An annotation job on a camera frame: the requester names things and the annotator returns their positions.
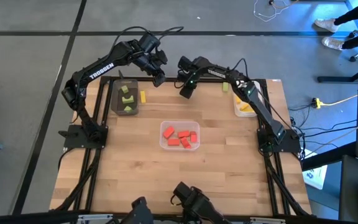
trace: wooden table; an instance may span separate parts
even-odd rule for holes
[[[267,80],[267,86],[271,104],[290,123],[281,81]],[[89,112],[98,87],[97,81],[88,87]],[[152,213],[181,214],[181,207],[170,205],[170,197],[183,181],[200,188],[224,215],[272,215],[264,161],[257,151],[258,121],[234,114],[231,90],[223,92],[221,83],[199,83],[187,100],[172,82],[158,88],[139,82],[139,89],[145,90],[147,103],[139,106],[138,115],[118,117],[109,111],[108,142],[101,154],[91,211],[127,213],[131,202],[145,196]],[[162,121],[198,122],[200,147],[195,152],[164,151],[159,145]],[[84,151],[75,149],[63,158],[50,208],[59,206],[77,184]],[[300,163],[291,154],[280,155],[286,186],[310,213]],[[277,186],[275,191],[283,213]]]

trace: office chair wheel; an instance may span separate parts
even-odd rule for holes
[[[355,33],[351,32],[349,35],[348,35],[348,38],[354,38],[356,36]]]

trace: clear plastic container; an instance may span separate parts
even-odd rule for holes
[[[162,134],[170,126],[175,130],[170,138],[178,138],[178,132],[180,131],[195,131],[197,133],[197,142],[191,142],[190,137],[188,137],[191,149],[185,149],[181,144],[179,146],[169,146],[168,140]],[[169,151],[195,151],[200,146],[200,125],[195,121],[163,121],[160,127],[160,146]]]
[[[128,92],[124,93],[121,90],[122,86],[128,87]],[[122,103],[122,97],[129,98],[130,96],[134,97],[133,103]],[[123,79],[116,80],[112,84],[112,93],[111,93],[111,110],[113,110],[119,116],[129,116],[136,115],[138,110],[138,100],[139,97],[139,88],[137,86],[137,80],[134,79]],[[125,111],[125,107],[131,107],[131,111]]]
[[[257,88],[259,91],[261,91],[261,90],[260,90],[260,84],[259,84],[259,82],[257,82],[257,81],[253,81],[253,82],[254,82],[256,88]],[[256,113],[255,113],[254,110],[252,110],[252,111],[241,111],[241,110],[240,110],[241,106],[244,105],[244,104],[246,104],[246,103],[241,102],[241,103],[237,104],[237,102],[236,102],[236,96],[237,96],[237,95],[236,95],[235,93],[233,93],[234,113],[236,114],[236,116],[238,116],[238,117],[254,117],[254,116],[256,116]],[[260,95],[260,93],[258,93],[258,97],[259,97],[259,100],[260,100],[263,104],[265,104],[265,103],[264,103],[264,99],[263,99],[263,97]]]

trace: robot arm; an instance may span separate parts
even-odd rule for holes
[[[88,84],[115,67],[134,63],[142,71],[153,76],[153,84],[158,87],[165,81],[165,74],[160,66],[167,63],[167,58],[162,50],[151,53],[159,45],[158,38],[150,32],[146,32],[139,41],[120,42],[106,56],[75,72],[72,78],[66,82],[62,95],[69,107],[76,111],[81,118],[83,130],[89,140],[99,141],[101,131],[96,121],[90,118],[85,110]]]
[[[178,81],[183,82],[180,90],[181,96],[190,98],[201,76],[209,74],[221,78],[230,83],[233,92],[244,102],[250,104],[252,109],[261,118],[271,144],[279,145],[284,138],[285,128],[274,120],[265,105],[259,100],[259,91],[248,77],[235,70],[214,65],[204,57],[198,57],[194,61],[182,56],[178,63]]]

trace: concrete floor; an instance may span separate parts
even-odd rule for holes
[[[71,30],[80,2],[0,1],[0,30]],[[343,2],[299,2],[270,22],[255,18],[253,10],[254,1],[240,0],[230,4],[218,0],[115,0],[114,4],[108,0],[94,0],[88,1],[79,30],[121,31],[129,26],[164,30],[185,26],[185,30],[208,31],[311,31],[321,30],[312,26],[316,18],[340,16],[347,12],[347,7]],[[259,1],[257,12],[267,15],[272,9],[267,1]],[[353,22],[341,27],[341,31],[354,29]],[[114,38],[77,37],[63,83],[73,72],[105,55]],[[126,36],[121,40],[133,38],[137,37]],[[319,75],[351,76],[358,72],[358,61],[347,60],[358,49],[338,52],[323,47],[320,40],[320,37],[172,36],[164,38],[160,48],[168,57],[168,65],[163,67],[167,76],[176,76],[177,62],[182,55],[188,58],[202,55],[230,67],[245,57],[250,77],[282,79],[288,106],[296,107],[308,104],[313,97],[332,102],[357,94],[357,85],[316,82]],[[0,215],[9,213],[67,41],[68,37],[0,37],[0,143],[4,144],[0,151]],[[145,75],[132,65],[120,69],[128,76]],[[108,75],[117,75],[117,70]],[[337,106],[311,110],[304,128],[329,128],[335,123],[355,119],[356,101],[352,99]],[[305,112],[291,115],[301,123]],[[71,116],[71,109],[59,95],[25,203],[25,213],[48,210],[63,147],[63,138],[57,131],[67,128]],[[327,142],[340,134],[320,135],[310,141]],[[352,135],[335,144],[341,146],[354,139]],[[307,144],[311,150],[317,147]],[[319,152],[329,149],[332,147],[324,147]],[[337,165],[329,168],[330,172],[331,176],[340,178]],[[335,185],[330,180],[325,184]]]

